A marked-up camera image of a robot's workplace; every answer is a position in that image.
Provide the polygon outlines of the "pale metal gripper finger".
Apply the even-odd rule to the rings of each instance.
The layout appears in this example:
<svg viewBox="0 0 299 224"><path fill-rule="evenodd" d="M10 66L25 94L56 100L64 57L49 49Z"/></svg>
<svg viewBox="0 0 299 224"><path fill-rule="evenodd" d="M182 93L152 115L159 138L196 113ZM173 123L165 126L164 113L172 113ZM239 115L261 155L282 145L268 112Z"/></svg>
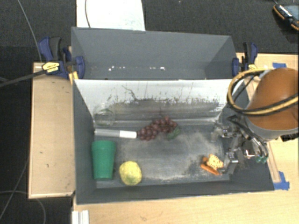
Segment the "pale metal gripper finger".
<svg viewBox="0 0 299 224"><path fill-rule="evenodd" d="M224 138L228 136L229 126L224 124L214 123L213 131L211 132L211 139L216 140L218 137Z"/></svg>
<svg viewBox="0 0 299 224"><path fill-rule="evenodd" d="M235 152L227 152L225 154L223 168L221 168L221 173L232 175L238 164L239 164L239 161L237 159Z"/></svg>

